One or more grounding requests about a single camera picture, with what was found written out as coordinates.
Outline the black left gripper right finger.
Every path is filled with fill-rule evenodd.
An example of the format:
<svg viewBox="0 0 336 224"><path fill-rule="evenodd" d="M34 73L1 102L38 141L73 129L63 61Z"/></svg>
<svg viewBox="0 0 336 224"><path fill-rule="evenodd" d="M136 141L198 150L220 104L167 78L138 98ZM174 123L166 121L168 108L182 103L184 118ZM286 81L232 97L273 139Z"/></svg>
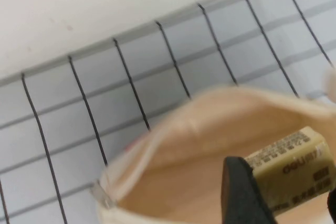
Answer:
<svg viewBox="0 0 336 224"><path fill-rule="evenodd" d="M327 199L329 215L334 224L336 224L336 189L329 192Z"/></svg>

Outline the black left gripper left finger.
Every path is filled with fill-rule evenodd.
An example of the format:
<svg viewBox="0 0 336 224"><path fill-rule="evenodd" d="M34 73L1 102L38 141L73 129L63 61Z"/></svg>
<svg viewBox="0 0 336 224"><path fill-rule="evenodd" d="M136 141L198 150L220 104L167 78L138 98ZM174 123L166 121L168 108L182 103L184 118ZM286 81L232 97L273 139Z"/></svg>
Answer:
<svg viewBox="0 0 336 224"><path fill-rule="evenodd" d="M276 223L261 196L253 169L242 157L224 159L221 188L222 223Z"/></svg>

